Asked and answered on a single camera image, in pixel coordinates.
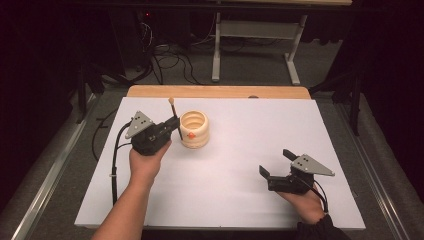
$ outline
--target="cable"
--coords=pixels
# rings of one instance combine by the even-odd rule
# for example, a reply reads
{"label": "cable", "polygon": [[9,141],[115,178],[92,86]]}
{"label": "cable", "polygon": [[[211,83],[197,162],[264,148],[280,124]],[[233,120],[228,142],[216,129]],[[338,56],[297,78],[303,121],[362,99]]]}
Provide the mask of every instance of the cable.
{"label": "cable", "polygon": [[[191,83],[191,84],[195,84],[195,85],[208,85],[208,84],[203,84],[203,83],[201,83],[201,82],[199,82],[195,77],[194,77],[194,68],[193,68],[193,65],[192,65],[192,63],[191,63],[191,61],[190,61],[190,58],[187,56],[187,55],[185,55],[185,54],[183,54],[183,53],[181,53],[181,52],[175,52],[175,51],[173,51],[172,50],[172,47],[170,46],[170,45],[160,45],[160,46],[157,46],[156,48],[158,49],[158,48],[161,48],[161,47],[167,47],[167,49],[166,50],[164,50],[164,51],[160,51],[159,53],[155,53],[154,54],[154,56],[155,56],[155,61],[156,61],[156,63],[157,63],[157,65],[158,65],[158,67],[159,67],[159,69],[171,69],[171,68],[173,68],[173,67],[176,67],[177,65],[178,65],[178,63],[182,63],[183,64],[183,77],[184,77],[184,79],[187,81],[187,82],[189,82],[189,83]],[[160,62],[162,62],[163,60],[165,60],[165,59],[168,59],[168,58],[173,58],[173,59],[176,59],[176,61],[172,64],[172,65],[170,65],[170,66],[161,66],[160,65]],[[190,76],[191,76],[191,78],[194,80],[194,81],[191,81],[191,80],[189,80],[188,78],[187,78],[187,76],[186,76],[186,68],[187,68],[187,62],[188,62],[188,65],[190,66]]]}
{"label": "cable", "polygon": [[93,157],[96,160],[96,162],[99,161],[99,157],[97,156],[96,151],[94,150],[94,141],[96,139],[97,132],[99,131],[100,128],[106,128],[105,126],[103,126],[104,122],[106,121],[106,119],[108,119],[116,111],[118,111],[118,108],[114,109],[112,112],[110,112],[108,115],[106,115],[106,117],[97,119],[97,120],[101,120],[101,121],[100,121],[99,125],[97,126],[96,130],[94,131],[93,137],[91,138],[91,152],[93,153]]}
{"label": "cable", "polygon": [[115,205],[116,201],[118,200],[118,193],[117,193],[117,187],[116,187],[116,155],[118,153],[119,149],[119,139],[121,138],[122,132],[131,125],[131,121],[126,123],[124,126],[122,126],[121,130],[119,130],[118,136],[116,137],[115,142],[115,149],[113,150],[113,159],[112,159],[112,173],[110,174],[110,177],[112,179],[112,201],[113,205]]}
{"label": "cable", "polygon": [[161,66],[159,65],[159,61],[158,61],[158,59],[156,58],[156,56],[155,56],[154,54],[153,54],[153,59],[155,60],[156,65],[157,65],[157,66],[158,66],[158,68],[159,68],[160,80],[159,80],[158,76],[156,75],[156,72],[155,72],[155,69],[154,69],[154,67],[153,67],[153,63],[152,63],[153,73],[155,74],[155,77],[156,77],[156,80],[158,81],[158,83],[159,83],[160,85],[163,85],[162,68],[161,68]]}
{"label": "cable", "polygon": [[192,43],[191,46],[196,46],[196,45],[199,45],[199,44],[202,44],[202,43],[205,43],[205,42],[209,42],[210,40],[214,39],[214,38],[210,38],[210,36],[212,34],[212,30],[213,30],[213,26],[214,26],[215,21],[216,21],[216,13],[213,15],[212,24],[211,24],[211,27],[209,29],[209,33],[206,35],[206,37],[203,40],[201,40],[200,42]]}
{"label": "cable", "polygon": [[314,192],[322,201],[324,205],[324,213],[328,213],[328,204],[327,204],[327,196],[324,198],[313,186],[310,186],[307,182],[305,182],[303,179],[294,176],[297,180],[301,181],[303,184],[305,184],[312,192]]}

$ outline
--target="hand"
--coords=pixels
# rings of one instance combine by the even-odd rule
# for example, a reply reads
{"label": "hand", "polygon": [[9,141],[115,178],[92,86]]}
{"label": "hand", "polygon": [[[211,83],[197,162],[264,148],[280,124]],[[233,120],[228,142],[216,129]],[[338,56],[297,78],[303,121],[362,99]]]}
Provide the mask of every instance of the hand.
{"label": "hand", "polygon": [[155,155],[143,156],[134,149],[130,150],[130,185],[150,188],[160,170],[162,157],[165,155],[172,141],[168,141]]}
{"label": "hand", "polygon": [[321,199],[312,190],[309,190],[304,195],[285,192],[277,193],[293,205],[304,223],[316,224],[325,216],[321,206]]}

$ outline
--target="white table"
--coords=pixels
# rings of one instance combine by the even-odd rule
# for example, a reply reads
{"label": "white table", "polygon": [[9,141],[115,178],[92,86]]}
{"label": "white table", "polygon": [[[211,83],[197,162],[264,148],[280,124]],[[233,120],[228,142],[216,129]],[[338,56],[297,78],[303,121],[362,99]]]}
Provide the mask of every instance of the white table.
{"label": "white table", "polygon": [[[210,120],[211,139],[201,149],[185,148],[175,131],[152,188],[146,228],[293,229],[291,206],[267,190],[259,165],[271,175],[289,173],[284,148],[308,154],[336,173],[316,176],[324,187],[334,224],[364,229],[327,130],[314,100],[176,98],[177,113],[201,110]],[[98,227],[112,208],[113,146],[119,129],[137,110],[156,123],[172,116],[167,98],[124,98],[75,225]],[[120,143],[128,142],[122,137]],[[128,151],[118,151],[118,196],[129,180]]]}

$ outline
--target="wooden edge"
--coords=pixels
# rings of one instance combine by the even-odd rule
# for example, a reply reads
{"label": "wooden edge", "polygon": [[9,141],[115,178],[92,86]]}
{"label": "wooden edge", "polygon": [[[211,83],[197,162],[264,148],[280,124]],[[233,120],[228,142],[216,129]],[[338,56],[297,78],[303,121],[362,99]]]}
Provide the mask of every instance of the wooden edge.
{"label": "wooden edge", "polygon": [[308,90],[298,86],[136,85],[127,97],[311,99]]}

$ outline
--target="metal rail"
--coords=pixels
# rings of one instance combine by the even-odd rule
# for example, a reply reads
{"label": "metal rail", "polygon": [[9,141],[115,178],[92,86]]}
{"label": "metal rail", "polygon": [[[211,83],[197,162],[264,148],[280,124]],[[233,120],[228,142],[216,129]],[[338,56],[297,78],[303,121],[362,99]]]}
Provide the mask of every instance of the metal rail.
{"label": "metal rail", "polygon": [[392,202],[392,199],[386,192],[381,183],[380,178],[378,177],[377,172],[374,169],[374,166],[368,157],[360,139],[355,136],[352,129],[349,126],[349,116],[347,110],[342,104],[335,105],[338,114],[343,118],[343,123],[346,127],[346,130],[349,132],[349,135],[355,144],[356,149],[360,155],[361,165],[364,169],[365,176],[370,184],[372,191],[374,192],[375,198],[381,208],[381,212],[386,218],[387,224],[389,225],[390,230],[392,231],[393,237],[397,240],[409,240],[407,231],[405,230],[402,221],[400,220],[397,210]]}
{"label": "metal rail", "polygon": [[53,195],[57,184],[59,183],[60,178],[63,175],[63,172],[65,171],[66,165],[68,164],[69,160],[68,156],[74,148],[75,144],[77,143],[79,136],[81,135],[81,132],[83,131],[87,123],[87,118],[92,114],[93,109],[98,103],[98,100],[99,98],[95,98],[94,94],[91,94],[88,102],[91,102],[92,104],[87,114],[87,117],[83,119],[80,124],[78,124],[74,133],[70,137],[67,145],[65,146],[61,154],[55,159],[52,167],[50,168],[49,173],[44,179],[43,184],[41,185],[34,200],[28,208],[28,211],[26,212],[21,223],[13,234],[12,240],[29,239],[29,237],[31,236],[31,233],[34,231],[38,220],[40,219],[44,209],[47,206],[47,203]]}

